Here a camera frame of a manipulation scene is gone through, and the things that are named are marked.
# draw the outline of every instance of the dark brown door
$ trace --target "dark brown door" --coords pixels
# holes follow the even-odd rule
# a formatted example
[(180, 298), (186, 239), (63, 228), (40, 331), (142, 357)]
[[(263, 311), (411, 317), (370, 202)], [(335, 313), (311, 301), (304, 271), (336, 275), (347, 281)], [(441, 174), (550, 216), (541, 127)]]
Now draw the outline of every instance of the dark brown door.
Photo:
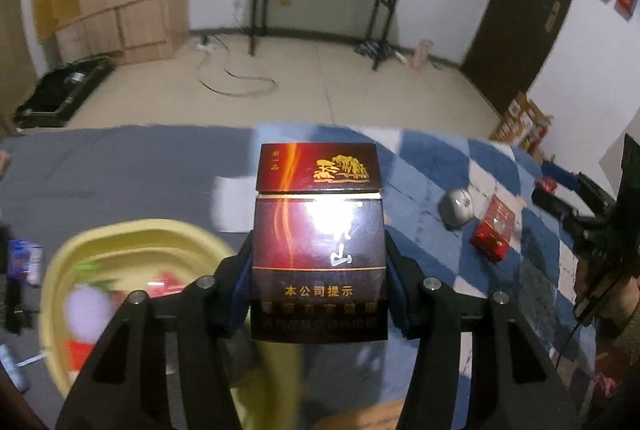
[(571, 0), (490, 0), (462, 72), (503, 113), (533, 83)]

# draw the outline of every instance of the black cable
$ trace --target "black cable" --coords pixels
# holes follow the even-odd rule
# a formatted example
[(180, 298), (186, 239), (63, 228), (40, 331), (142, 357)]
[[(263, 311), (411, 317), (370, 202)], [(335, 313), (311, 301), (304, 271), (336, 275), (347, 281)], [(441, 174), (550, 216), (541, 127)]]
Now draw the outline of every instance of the black cable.
[[(210, 36), (213, 36), (213, 38), (215, 38), (219, 42), (219, 44), (226, 49), (226, 59), (228, 60), (229, 56), (231, 55), (231, 50), (229, 49), (229, 47), (217, 36), (215, 35), (210, 35)], [(268, 78), (266, 76), (237, 76), (236, 74), (233, 74), (231, 71), (229, 71), (226, 68), (226, 61), (225, 61), (225, 67), (223, 67), (223, 70), (229, 76), (232, 76), (238, 80), (255, 80), (257, 82), (270, 82), (271, 85), (267, 89), (248, 90), (247, 92), (225, 92), (224, 90), (214, 89), (213, 87), (210, 87), (205, 82), (203, 82), (200, 77), (200, 69), (204, 66), (205, 62), (207, 62), (208, 60), (211, 60), (211, 52), (207, 52), (207, 56), (205, 56), (202, 59), (202, 61), (198, 64), (198, 66), (196, 67), (196, 70), (198, 71), (198, 81), (204, 87), (207, 87), (207, 89), (209, 89), (211, 92), (215, 92), (216, 94), (220, 94), (221, 96), (228, 96), (230, 98), (248, 98), (250, 96), (261, 96), (264, 94), (271, 94), (273, 91), (275, 91), (278, 88), (278, 83), (272, 78)]]
[[(611, 292), (611, 290), (616, 286), (616, 284), (618, 282), (620, 282), (620, 279), (623, 277), (624, 274), (625, 274), (624, 271), (620, 272), (620, 274), (617, 276), (617, 278), (609, 285), (609, 287), (607, 287), (606, 291), (604, 292), (604, 295), (602, 295), (600, 298), (598, 298), (598, 301), (596, 302), (596, 306), (594, 307), (594, 309), (596, 309), (598, 307), (600, 302), (602, 302), (607, 297), (607, 295)], [(580, 325), (581, 325), (581, 322), (578, 322), (575, 325), (575, 327), (572, 329), (571, 333), (569, 333), (569, 337), (566, 339), (564, 344), (562, 344), (562, 347), (560, 347), (560, 350), (558, 351), (558, 359), (556, 360), (556, 369), (558, 369), (558, 366), (560, 365), (560, 359), (562, 358), (562, 355), (566, 351), (566, 348), (569, 346), (569, 343), (571, 343), (571, 340), (574, 337), (575, 331), (578, 330)]]

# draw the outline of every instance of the screw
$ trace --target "screw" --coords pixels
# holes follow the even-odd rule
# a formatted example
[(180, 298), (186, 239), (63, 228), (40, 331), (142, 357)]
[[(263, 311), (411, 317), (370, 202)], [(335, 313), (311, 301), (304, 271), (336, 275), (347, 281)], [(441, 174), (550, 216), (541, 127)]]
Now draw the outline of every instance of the screw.
[(422, 285), (424, 286), (425, 289), (428, 289), (429, 291), (436, 291), (440, 289), (440, 287), (442, 286), (442, 282), (438, 280), (436, 277), (430, 276), (428, 278), (425, 278), (422, 281)]
[(507, 293), (505, 293), (504, 291), (496, 291), (491, 296), (491, 298), (493, 298), (494, 301), (500, 305), (505, 305), (509, 303), (509, 295), (507, 295)]
[(129, 295), (129, 302), (133, 305), (142, 304), (146, 300), (146, 293), (142, 290), (134, 291)]
[(213, 287), (215, 283), (216, 283), (216, 279), (213, 278), (211, 275), (201, 276), (196, 281), (196, 284), (198, 284), (198, 287), (200, 289), (209, 289), (210, 287)]

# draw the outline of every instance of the tiled floor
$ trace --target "tiled floor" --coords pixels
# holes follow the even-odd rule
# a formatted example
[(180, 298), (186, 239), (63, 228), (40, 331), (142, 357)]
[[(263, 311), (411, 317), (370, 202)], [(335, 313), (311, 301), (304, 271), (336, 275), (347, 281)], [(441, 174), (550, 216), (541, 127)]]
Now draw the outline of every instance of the tiled floor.
[[(396, 60), (376, 73), (371, 61), (350, 46), (268, 38), (257, 55), (247, 54), (247, 38), (222, 36), (210, 60), (194, 40), (170, 60), (119, 67), (90, 96), (69, 128), (123, 124), (251, 126), (256, 123), (324, 123), (395, 126), (466, 137), (486, 137), (497, 117), (457, 70), (428, 65), (415, 73)], [(206, 89), (244, 92), (268, 82), (236, 80), (224, 72), (268, 76), (277, 90), (262, 96), (230, 98)]]

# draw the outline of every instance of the baseboard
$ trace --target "baseboard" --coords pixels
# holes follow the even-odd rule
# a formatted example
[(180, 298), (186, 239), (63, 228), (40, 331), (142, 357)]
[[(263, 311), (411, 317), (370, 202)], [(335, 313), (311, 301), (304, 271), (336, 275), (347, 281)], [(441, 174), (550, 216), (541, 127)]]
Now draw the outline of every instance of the baseboard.
[[(230, 35), (230, 34), (246, 34), (246, 33), (241, 32), (237, 27), (220, 27), (216, 29), (191, 30), (192, 36)], [(335, 33), (324, 33), (321, 31), (308, 31), (303, 29), (292, 29), (287, 27), (270, 27), (268, 29), (267, 36), (273, 36), (276, 38), (297, 38), (299, 40), (317, 40), (321, 42), (335, 42), (337, 44), (348, 44), (348, 45), (356, 45), (362, 42), (362, 38), (358, 36), (340, 35)], [(411, 56), (414, 54), (414, 49), (411, 47), (402, 47), (398, 45), (392, 45), (391, 48), (398, 52), (401, 52), (403, 55)], [(448, 60), (446, 58), (441, 58), (439, 56), (430, 55), (429, 60), (447, 67), (453, 67), (455, 69), (458, 69), (460, 67), (459, 64), (451, 60)]]

